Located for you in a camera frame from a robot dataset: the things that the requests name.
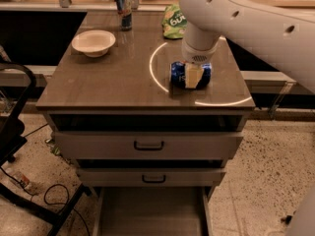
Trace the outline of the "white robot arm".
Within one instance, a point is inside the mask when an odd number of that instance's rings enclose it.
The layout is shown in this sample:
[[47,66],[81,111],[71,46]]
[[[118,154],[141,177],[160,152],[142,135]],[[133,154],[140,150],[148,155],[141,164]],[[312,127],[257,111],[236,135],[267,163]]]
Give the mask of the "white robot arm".
[[179,0],[187,20],[182,55],[211,60],[220,36],[315,92],[315,18],[250,0]]

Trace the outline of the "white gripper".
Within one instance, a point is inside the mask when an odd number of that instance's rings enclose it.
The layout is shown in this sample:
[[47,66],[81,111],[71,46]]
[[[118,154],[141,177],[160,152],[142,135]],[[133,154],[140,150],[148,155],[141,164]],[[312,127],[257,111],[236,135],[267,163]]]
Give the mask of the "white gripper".
[[204,69],[201,65],[209,63],[217,50],[218,43],[215,42],[206,50],[198,50],[191,47],[185,40],[182,40],[182,56],[188,63],[185,64],[185,87],[195,89],[202,79]]

